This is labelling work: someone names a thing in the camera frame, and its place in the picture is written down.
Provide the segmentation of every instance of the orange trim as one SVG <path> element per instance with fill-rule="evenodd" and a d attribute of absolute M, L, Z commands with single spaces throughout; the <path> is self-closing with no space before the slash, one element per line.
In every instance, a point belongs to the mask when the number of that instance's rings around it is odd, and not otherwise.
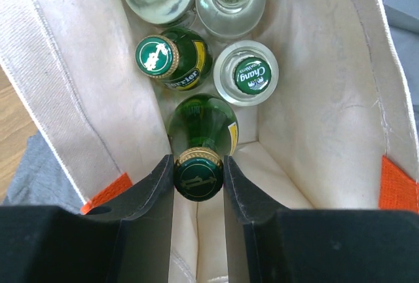
<path fill-rule="evenodd" d="M 419 213 L 419 185 L 385 156 L 382 157 L 378 206 L 383 210 L 409 210 Z"/>
<path fill-rule="evenodd" d="M 87 202 L 82 208 L 81 212 L 87 214 L 91 209 L 108 202 L 109 200 L 120 195 L 128 188 L 132 187 L 132 182 L 127 173 L 123 173 L 120 178 L 115 180 L 111 185 L 107 186 L 104 190 L 100 191 L 96 196 Z"/>

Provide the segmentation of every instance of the green bottle cap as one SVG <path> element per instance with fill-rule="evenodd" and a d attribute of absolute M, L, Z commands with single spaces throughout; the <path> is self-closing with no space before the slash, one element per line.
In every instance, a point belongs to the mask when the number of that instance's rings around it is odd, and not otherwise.
<path fill-rule="evenodd" d="M 179 65 L 176 45 L 167 37 L 152 35 L 137 46 L 137 65 L 144 74 L 161 79 L 171 75 Z"/>
<path fill-rule="evenodd" d="M 223 186 L 223 163 L 211 149 L 188 149 L 176 161 L 174 183 L 185 198 L 208 200 Z"/>
<path fill-rule="evenodd" d="M 260 94 L 268 88 L 272 78 L 270 66 L 262 58 L 246 58 L 234 70 L 234 82 L 240 91 L 249 95 Z"/>

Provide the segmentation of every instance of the perrier bottle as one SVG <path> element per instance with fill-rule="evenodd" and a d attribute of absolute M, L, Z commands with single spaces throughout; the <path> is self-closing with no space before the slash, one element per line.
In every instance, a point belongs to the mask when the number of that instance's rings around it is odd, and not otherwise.
<path fill-rule="evenodd" d="M 224 100 L 197 94 L 177 106 L 168 125 L 174 157 L 174 183 L 186 198 L 203 201 L 223 185 L 225 155 L 232 155 L 238 141 L 238 125 Z"/>
<path fill-rule="evenodd" d="M 204 39 L 185 28 L 171 28 L 144 38 L 138 44 L 136 60 L 144 74 L 178 91 L 201 85 L 213 64 Z"/>

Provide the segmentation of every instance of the canvas bag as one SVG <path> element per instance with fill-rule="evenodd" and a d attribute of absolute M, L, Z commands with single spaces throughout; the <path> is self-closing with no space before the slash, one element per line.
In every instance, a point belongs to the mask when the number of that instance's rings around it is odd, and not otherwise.
<path fill-rule="evenodd" d="M 1 65 L 84 203 L 170 153 L 164 123 L 184 95 L 139 74 L 135 47 L 156 30 L 123 1 L 0 7 Z M 252 38 L 281 72 L 268 101 L 234 108 L 234 158 L 250 180 L 290 208 L 378 208 L 382 155 L 418 181 L 410 94 L 381 0 L 268 0 Z M 227 282 L 222 197 L 176 194 L 171 282 Z"/>

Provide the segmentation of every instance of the bottle neck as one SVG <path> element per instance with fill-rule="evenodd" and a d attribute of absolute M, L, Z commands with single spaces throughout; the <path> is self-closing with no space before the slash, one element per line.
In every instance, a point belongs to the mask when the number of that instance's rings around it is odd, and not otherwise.
<path fill-rule="evenodd" d="M 215 140 L 213 138 L 196 137 L 189 143 L 190 147 L 204 147 L 206 149 L 211 149 L 214 152 L 217 151 L 217 146 L 215 145 Z"/>
<path fill-rule="evenodd" d="M 250 0 L 213 0 L 214 5 L 227 14 L 240 12 L 250 2 Z"/>
<path fill-rule="evenodd" d="M 207 147 L 191 147 L 180 154 L 177 163 L 182 165 L 188 160 L 198 160 L 205 159 L 208 162 L 214 163 L 218 167 L 222 167 L 223 161 L 220 159 L 220 156 L 212 149 Z"/>

